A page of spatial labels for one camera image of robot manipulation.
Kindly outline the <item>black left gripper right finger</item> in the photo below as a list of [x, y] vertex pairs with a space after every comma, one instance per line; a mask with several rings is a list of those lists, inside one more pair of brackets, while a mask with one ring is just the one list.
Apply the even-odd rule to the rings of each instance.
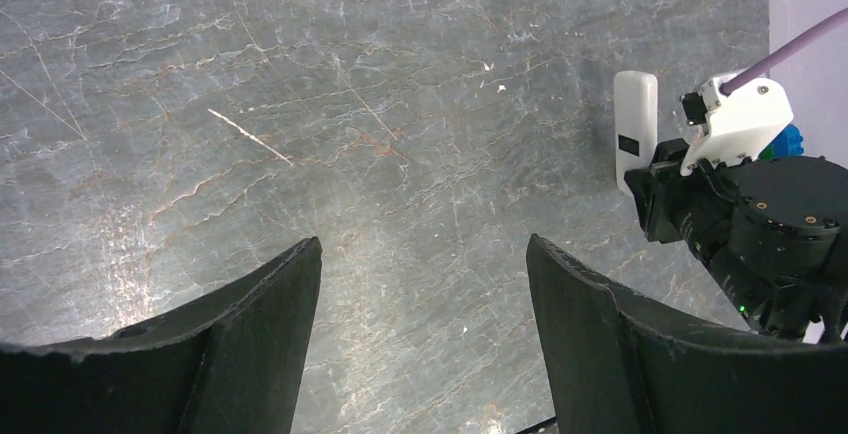
[[694, 317], [532, 235], [529, 288], [563, 433], [843, 433], [847, 347]]

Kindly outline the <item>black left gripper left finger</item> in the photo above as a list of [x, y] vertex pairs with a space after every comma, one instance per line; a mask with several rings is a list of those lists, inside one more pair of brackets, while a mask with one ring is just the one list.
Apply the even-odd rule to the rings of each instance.
[[255, 271], [102, 338], [1, 347], [5, 433], [288, 433], [319, 298], [304, 239]]

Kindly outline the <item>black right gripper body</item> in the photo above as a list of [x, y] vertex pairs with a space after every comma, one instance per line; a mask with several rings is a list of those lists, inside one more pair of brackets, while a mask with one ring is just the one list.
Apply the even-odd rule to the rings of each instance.
[[695, 215], [703, 182], [697, 174], [680, 174], [688, 148], [682, 138], [662, 141], [647, 167], [624, 175], [633, 194], [639, 225], [649, 242], [703, 244], [703, 226], [698, 226]]

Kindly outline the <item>red and white remote control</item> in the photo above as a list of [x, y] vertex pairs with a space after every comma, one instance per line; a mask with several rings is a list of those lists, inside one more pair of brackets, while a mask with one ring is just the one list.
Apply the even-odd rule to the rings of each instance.
[[647, 168], [657, 146], [658, 80], [641, 71], [614, 76], [615, 168], [618, 188], [632, 197], [628, 171]]

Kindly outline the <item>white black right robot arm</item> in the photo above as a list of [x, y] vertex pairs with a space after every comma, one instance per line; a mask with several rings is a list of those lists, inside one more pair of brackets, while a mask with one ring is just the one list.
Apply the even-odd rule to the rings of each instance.
[[735, 165], [658, 145], [623, 176], [650, 242], [683, 242], [758, 334], [822, 343], [847, 335], [847, 170], [823, 157]]

